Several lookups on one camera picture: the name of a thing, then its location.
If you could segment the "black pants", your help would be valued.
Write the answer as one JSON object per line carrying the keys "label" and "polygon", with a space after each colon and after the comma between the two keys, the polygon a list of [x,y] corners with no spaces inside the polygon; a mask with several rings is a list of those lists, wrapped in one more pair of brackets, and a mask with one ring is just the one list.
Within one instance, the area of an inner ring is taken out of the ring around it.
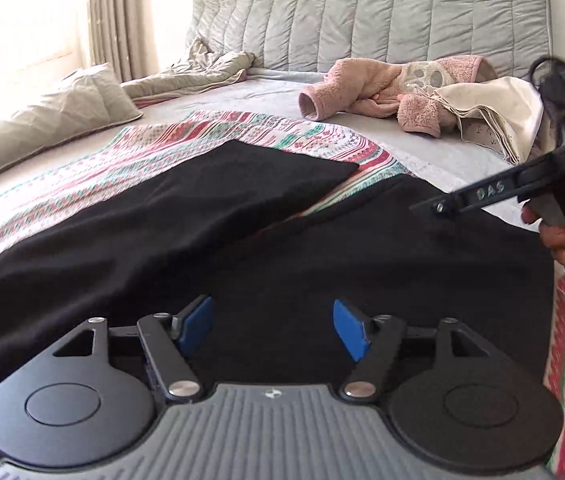
{"label": "black pants", "polygon": [[549,352],[553,265],[537,237],[475,210],[424,207],[402,174],[324,210],[355,167],[230,141],[0,255],[0,381],[77,324],[132,324],[200,295],[214,326],[203,382],[329,382],[352,362],[338,299],[434,326],[452,316],[535,376]]}

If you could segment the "cream cloth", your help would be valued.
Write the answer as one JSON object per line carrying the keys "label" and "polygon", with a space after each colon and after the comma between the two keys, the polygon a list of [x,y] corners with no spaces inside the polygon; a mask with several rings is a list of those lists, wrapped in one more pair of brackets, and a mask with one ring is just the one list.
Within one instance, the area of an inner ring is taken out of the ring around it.
{"label": "cream cloth", "polygon": [[543,102],[524,79],[450,84],[431,99],[455,117],[462,140],[488,148],[510,165],[522,165],[557,147]]}

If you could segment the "patterned handmade bedspread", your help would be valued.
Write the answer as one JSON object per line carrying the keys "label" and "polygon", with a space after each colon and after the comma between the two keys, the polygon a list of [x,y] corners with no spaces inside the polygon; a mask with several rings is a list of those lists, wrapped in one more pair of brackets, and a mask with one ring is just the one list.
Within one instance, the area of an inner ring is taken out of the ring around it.
{"label": "patterned handmade bedspread", "polygon": [[[324,210],[384,179],[410,176],[388,152],[351,130],[265,114],[197,112],[173,125],[128,128],[98,153],[46,174],[43,184],[50,187],[50,194],[7,218],[0,227],[0,255],[21,240],[230,141],[353,164],[352,176],[314,200],[309,205],[311,212]],[[531,374],[558,396],[565,414],[565,285],[562,272],[552,265],[549,352],[544,374]],[[549,466],[559,478],[565,478],[565,424]]]}

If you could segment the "pink fleece garment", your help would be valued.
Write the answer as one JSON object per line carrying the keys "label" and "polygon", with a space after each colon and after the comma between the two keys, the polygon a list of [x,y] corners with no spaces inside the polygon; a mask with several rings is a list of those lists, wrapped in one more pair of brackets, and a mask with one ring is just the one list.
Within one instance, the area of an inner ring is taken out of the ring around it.
{"label": "pink fleece garment", "polygon": [[381,119],[394,117],[408,133],[437,138],[455,127],[456,119],[431,94],[450,84],[473,84],[496,77],[495,68],[480,55],[405,64],[342,58],[323,76],[323,81],[301,91],[299,111],[316,122],[341,112]]}

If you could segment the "grey pillow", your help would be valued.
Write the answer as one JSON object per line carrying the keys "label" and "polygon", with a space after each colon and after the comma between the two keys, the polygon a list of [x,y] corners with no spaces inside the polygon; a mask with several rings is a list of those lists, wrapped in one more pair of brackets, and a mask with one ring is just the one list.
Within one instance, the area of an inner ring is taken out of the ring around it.
{"label": "grey pillow", "polygon": [[51,148],[141,116],[110,65],[77,70],[58,89],[0,122],[0,174]]}

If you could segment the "beige curtain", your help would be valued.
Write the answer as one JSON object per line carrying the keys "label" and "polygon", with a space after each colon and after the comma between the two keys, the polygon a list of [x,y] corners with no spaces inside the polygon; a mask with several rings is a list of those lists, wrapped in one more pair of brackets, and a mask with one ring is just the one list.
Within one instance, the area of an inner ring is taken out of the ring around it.
{"label": "beige curtain", "polygon": [[158,71],[150,0],[87,0],[87,12],[90,63],[123,82]]}

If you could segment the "grey quilted headboard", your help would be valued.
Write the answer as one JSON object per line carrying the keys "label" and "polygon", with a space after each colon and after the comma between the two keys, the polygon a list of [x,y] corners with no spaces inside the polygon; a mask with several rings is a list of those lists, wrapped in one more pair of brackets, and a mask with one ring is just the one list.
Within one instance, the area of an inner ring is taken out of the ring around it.
{"label": "grey quilted headboard", "polygon": [[339,58],[474,54],[520,77],[552,51],[550,0],[194,0],[188,39],[252,52],[266,70],[310,73]]}

